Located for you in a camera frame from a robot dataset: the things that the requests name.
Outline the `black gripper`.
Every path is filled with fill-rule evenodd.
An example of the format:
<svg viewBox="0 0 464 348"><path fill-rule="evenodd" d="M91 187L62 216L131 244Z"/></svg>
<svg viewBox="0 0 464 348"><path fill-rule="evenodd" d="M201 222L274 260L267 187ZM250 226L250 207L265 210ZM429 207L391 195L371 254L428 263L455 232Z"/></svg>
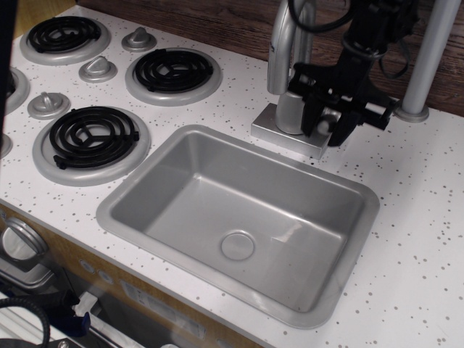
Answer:
<svg viewBox="0 0 464 348"><path fill-rule="evenodd" d="M301 130L311 136L325 107L341 113L328 146L341 146L352 131L367 123L381 130L389 124L393 100L370 81L373 60L343 49L334 65L298 62L289 90L302 97Z"/></svg>

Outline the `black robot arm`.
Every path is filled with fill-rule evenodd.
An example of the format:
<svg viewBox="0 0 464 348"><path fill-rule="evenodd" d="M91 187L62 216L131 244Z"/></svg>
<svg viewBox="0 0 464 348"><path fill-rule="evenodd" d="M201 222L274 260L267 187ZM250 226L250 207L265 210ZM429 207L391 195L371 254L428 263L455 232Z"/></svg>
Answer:
<svg viewBox="0 0 464 348"><path fill-rule="evenodd" d="M329 146L340 146L359 125L367 123L381 130L390 121L395 102L370 80L375 63L381 63L389 44L399 43L406 60L409 51L403 41L418 21L417 1L351 1L345 15L323 25L303 24L295 1L289 2L293 22L306 33L319 34L349 28L341 43L343 49L334 65L320 66L297 62L289 90L304 102L300 129L310 136L326 108L340 114L331 126Z"/></svg>

